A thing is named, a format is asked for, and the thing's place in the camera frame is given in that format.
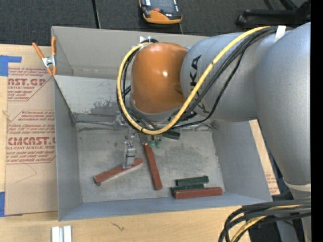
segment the blue tape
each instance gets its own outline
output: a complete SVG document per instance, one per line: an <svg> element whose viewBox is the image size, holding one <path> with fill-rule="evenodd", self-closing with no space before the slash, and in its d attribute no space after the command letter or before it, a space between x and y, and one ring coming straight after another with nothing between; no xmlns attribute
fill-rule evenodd
<svg viewBox="0 0 323 242"><path fill-rule="evenodd" d="M21 56L0 55L0 76L8 76L9 63L21 63Z"/></svg>
<svg viewBox="0 0 323 242"><path fill-rule="evenodd" d="M0 217L5 216L5 193L0 192Z"/></svg>

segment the cardboard sheet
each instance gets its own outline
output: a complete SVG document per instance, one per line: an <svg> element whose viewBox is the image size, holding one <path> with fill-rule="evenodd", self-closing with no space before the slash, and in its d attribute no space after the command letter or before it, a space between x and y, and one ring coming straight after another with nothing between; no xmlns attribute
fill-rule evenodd
<svg viewBox="0 0 323 242"><path fill-rule="evenodd" d="M40 49L50 56L50 47ZM7 69L2 64L8 73L7 109L2 110L7 121L3 124L7 134L5 215L55 211L53 79L32 46L0 45L0 55L8 61ZM20 63L11 58L20 58Z"/></svg>

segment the yellow cable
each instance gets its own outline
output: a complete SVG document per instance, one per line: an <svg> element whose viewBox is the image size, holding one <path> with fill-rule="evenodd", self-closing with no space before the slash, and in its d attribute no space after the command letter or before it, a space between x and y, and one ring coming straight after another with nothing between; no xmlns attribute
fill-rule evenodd
<svg viewBox="0 0 323 242"><path fill-rule="evenodd" d="M252 225L254 225L255 223L261 221L262 219L266 218L267 216L259 216L259 217L255 217L252 218L248 221L246 221L246 223L244 223L239 230L237 231L237 233L234 234L234 236L232 237L231 242L235 242L237 241L237 238L248 228L250 228Z"/></svg>
<svg viewBox="0 0 323 242"><path fill-rule="evenodd" d="M301 206L301 204L296 204L296 205L281 205L281 206L274 206L274 207L270 207L269 209L265 210L275 210L275 209L284 209L284 208L296 208L298 206ZM234 234L234 236L232 237L231 242L235 242L236 239L238 238L238 236L240 236L241 233L243 233L245 230L249 229L252 225L254 225L255 223L259 222L260 220L264 219L265 217L267 217L267 215L265 216L259 216L259 217L254 217L252 219L249 219L248 221L246 221L245 224L243 224L238 231Z"/></svg>
<svg viewBox="0 0 323 242"><path fill-rule="evenodd" d="M134 48L132 48L127 55L125 56L125 58L123 59L120 68L119 68L119 73L118 73L118 78L117 78L117 93L118 93L118 99L119 99L119 103L120 103L120 108L123 112L123 114L125 115L125 117L127 118L127 120L130 122L130 124L135 127L136 129L138 129L139 131L148 134L148 135L159 135L162 134L166 131L168 131L170 128L173 127L173 125L176 124L176 122L180 119L180 117L183 115L183 113L185 112L185 110L187 109L187 107L189 106L189 104L191 103L191 101L193 100L194 96L196 95L198 89L202 86L205 78L207 77L207 75L211 72L213 66L225 55L226 52L229 51L229 49L231 49L235 44L237 44L240 40L244 39L245 37L251 35L254 32L257 32L258 30L264 29L264 28L268 28L269 26L264 26L264 27L258 27L258 28L254 28L252 30L249 30L247 32L244 32L243 34L241 34L240 36L236 37L234 40L232 40L224 49L222 49L222 51L213 59L213 61L208 65L208 67L205 69L204 73L202 74L202 76L200 77L200 79L198 80L197 84L195 85L194 89L192 90L192 92L190 93L190 95L188 96L188 98L186 99L186 101L184 102L184 104L182 105L182 107L180 108L180 110L178 111L178 113L176 114L176 116L163 128L158 129L158 130L148 130L145 129L144 127L140 126L139 124L137 124L129 115L129 113L127 112L127 109L124 105L123 99L122 99L122 92L121 92L121 75L123 72L123 68L124 68L124 64L126 63L128 57L138 48L144 46L144 44L140 44L135 46Z"/></svg>

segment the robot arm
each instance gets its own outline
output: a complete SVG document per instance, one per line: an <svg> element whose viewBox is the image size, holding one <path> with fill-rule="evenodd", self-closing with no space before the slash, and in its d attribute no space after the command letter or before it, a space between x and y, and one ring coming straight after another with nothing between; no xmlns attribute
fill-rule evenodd
<svg viewBox="0 0 323 242"><path fill-rule="evenodd" d="M277 40L276 28L260 27L206 38L190 49L140 44L120 67L120 107L133 127L150 135L180 127L192 112L213 120L258 119L294 198L309 197L310 28L307 23L287 30ZM135 53L129 107L151 128L133 119L121 88L124 66ZM311 241L310 217L303 226Z"/></svg>

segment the dark green block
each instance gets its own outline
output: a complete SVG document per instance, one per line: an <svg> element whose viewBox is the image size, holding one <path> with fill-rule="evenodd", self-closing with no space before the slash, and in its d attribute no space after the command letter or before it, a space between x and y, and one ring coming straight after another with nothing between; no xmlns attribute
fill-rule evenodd
<svg viewBox="0 0 323 242"><path fill-rule="evenodd" d="M189 186L172 187L171 188L171 193L173 194L173 192L175 190L186 190L186 189L196 189L196 188L204 188L204 184L199 183L199 184L192 184L192 185L189 185Z"/></svg>
<svg viewBox="0 0 323 242"><path fill-rule="evenodd" d="M189 186L193 184L206 184L209 182L208 176L198 176L175 180L177 186Z"/></svg>

